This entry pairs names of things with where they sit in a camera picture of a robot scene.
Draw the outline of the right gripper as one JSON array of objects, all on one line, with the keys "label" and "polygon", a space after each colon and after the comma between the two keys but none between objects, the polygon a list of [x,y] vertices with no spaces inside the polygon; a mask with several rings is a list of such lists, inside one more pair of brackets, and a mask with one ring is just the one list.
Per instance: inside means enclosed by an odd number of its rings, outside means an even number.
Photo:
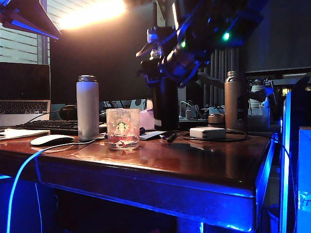
[{"label": "right gripper", "polygon": [[206,50],[193,50],[188,43],[179,43],[161,63],[141,61],[138,76],[144,78],[147,84],[160,84],[164,75],[175,81],[179,87],[184,87],[207,61]]}]

